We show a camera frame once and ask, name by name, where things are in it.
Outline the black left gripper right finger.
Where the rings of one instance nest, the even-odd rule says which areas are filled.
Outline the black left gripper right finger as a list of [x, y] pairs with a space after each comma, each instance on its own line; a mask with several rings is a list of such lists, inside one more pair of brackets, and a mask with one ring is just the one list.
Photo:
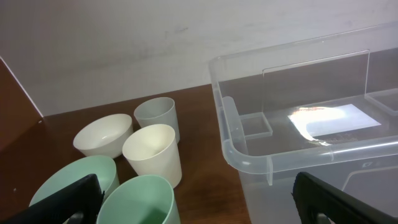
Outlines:
[[296, 175], [292, 196], [302, 223], [397, 224], [394, 218], [309, 174]]

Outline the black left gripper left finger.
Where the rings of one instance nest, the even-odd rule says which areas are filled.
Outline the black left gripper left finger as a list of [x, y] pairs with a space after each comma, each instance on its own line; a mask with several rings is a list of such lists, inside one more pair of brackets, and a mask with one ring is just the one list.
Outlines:
[[1, 223], [95, 223], [103, 199], [97, 175], [88, 174]]

